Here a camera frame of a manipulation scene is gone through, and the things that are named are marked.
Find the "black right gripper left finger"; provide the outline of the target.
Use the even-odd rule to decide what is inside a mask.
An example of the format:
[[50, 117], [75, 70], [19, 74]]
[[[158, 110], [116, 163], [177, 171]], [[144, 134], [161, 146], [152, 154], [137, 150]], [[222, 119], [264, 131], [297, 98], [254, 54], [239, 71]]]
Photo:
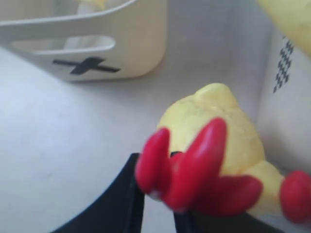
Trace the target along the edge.
[[138, 157], [138, 153], [132, 153], [111, 185], [89, 207], [54, 232], [141, 232], [145, 195], [134, 177]]

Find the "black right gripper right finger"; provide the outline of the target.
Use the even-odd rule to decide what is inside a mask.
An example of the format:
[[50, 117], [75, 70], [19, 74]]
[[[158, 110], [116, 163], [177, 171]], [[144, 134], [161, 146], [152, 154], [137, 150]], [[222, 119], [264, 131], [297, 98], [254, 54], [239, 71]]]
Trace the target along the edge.
[[174, 212], [177, 233], [309, 233], [311, 228], [284, 223], [269, 225], [247, 213], [229, 217], [213, 217], [200, 213]]

